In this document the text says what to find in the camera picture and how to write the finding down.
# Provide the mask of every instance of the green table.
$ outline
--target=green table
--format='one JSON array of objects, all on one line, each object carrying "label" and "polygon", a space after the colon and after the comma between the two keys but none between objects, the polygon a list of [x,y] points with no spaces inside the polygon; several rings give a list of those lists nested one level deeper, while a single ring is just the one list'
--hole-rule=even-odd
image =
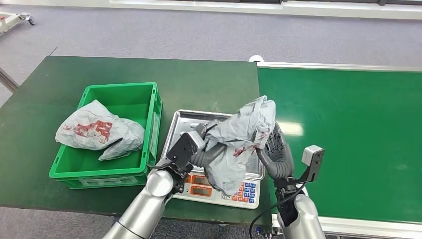
[{"label": "green table", "polygon": [[326,228],[422,238],[421,71],[258,63],[260,94],[277,104],[296,176],[305,147],[326,149],[318,180],[307,186]]},{"label": "green table", "polygon": [[[163,101],[158,155],[174,111],[234,113],[259,96],[254,63],[48,56],[0,108],[0,205],[122,214],[141,187],[70,190],[50,179],[48,172],[60,146],[54,136],[75,111],[86,86],[150,81],[158,84]],[[267,185],[263,183],[256,210],[173,199],[164,216],[249,223],[269,206]],[[269,214],[258,224],[270,225]]]}]

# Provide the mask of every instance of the black cable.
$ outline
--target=black cable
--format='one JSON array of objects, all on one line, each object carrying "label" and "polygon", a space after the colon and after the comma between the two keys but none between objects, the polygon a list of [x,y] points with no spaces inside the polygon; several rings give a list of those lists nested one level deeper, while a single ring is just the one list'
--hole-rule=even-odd
[{"label": "black cable", "polygon": [[306,184],[306,182],[305,183],[303,183],[303,185],[300,187],[300,188],[298,188],[298,190],[294,193],[294,194],[292,194],[292,195],[290,195],[290,196],[288,196],[288,197],[286,197],[285,199],[283,199],[283,200],[281,200],[281,201],[278,201],[276,204],[274,204],[274,205],[272,205],[270,208],[268,208],[268,209],[266,209],[266,210],[264,210],[263,212],[261,212],[259,215],[257,215],[253,220],[252,220],[252,222],[251,222],[251,224],[250,224],[250,226],[249,226],[249,237],[250,237],[250,239],[252,239],[252,227],[253,227],[253,225],[255,224],[255,222],[262,216],[262,215],[264,215],[264,214],[266,214],[268,211],[271,211],[273,208],[275,208],[275,207],[278,207],[278,206],[280,206],[281,204],[283,204],[283,203],[285,203],[285,202],[287,202],[288,200],[290,200],[290,199],[292,199],[292,198],[294,198],[295,196],[297,196],[301,191],[302,191],[302,189],[305,187],[305,184]]},{"label": "black cable", "polygon": [[166,164],[162,164],[162,165],[151,165],[151,164],[146,164],[146,166],[148,167],[148,168],[152,168],[152,169],[163,169],[163,168],[165,168],[165,167],[168,167],[168,166],[170,166],[172,163],[174,163],[174,161],[176,161],[177,160],[177,157],[173,157],[172,159],[171,159],[171,161],[170,162],[168,162],[168,163],[166,163]]}]

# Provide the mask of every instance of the white wall base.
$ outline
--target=white wall base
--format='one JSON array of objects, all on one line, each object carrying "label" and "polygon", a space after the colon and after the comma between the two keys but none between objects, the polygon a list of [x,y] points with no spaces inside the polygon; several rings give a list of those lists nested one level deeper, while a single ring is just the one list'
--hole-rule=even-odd
[{"label": "white wall base", "polygon": [[422,6],[376,3],[288,1],[282,4],[197,2],[175,0],[0,0],[0,4],[143,8],[245,12],[263,14],[422,19]]}]

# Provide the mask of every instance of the green plastic crate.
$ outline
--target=green plastic crate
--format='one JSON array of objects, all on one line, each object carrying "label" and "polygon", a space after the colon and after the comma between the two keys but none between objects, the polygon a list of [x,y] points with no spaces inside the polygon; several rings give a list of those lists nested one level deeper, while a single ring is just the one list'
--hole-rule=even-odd
[{"label": "green plastic crate", "polygon": [[110,161],[98,161],[104,150],[91,151],[61,145],[50,178],[71,189],[145,185],[148,168],[155,164],[162,102],[155,82],[86,87],[78,109],[93,100],[111,113],[145,128],[142,151]]}]

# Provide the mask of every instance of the stainless steel tray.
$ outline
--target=stainless steel tray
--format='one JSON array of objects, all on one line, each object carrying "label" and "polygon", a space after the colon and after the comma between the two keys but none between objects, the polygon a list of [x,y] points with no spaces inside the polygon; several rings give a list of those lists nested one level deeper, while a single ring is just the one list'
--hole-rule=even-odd
[{"label": "stainless steel tray", "polygon": [[[166,143],[164,144],[163,154],[164,157],[167,151],[173,147],[176,141],[180,138],[180,133],[192,131],[191,125],[197,123],[206,123],[213,119],[223,121],[230,117],[230,114],[213,113],[213,112],[202,112],[202,111],[190,111],[190,110],[178,110],[173,115],[173,120],[170,125],[169,133],[167,134]],[[204,169],[200,167],[194,167],[192,172],[203,173]],[[261,180],[264,178],[265,169],[258,156],[254,153],[246,164],[246,173],[244,179]]]}]

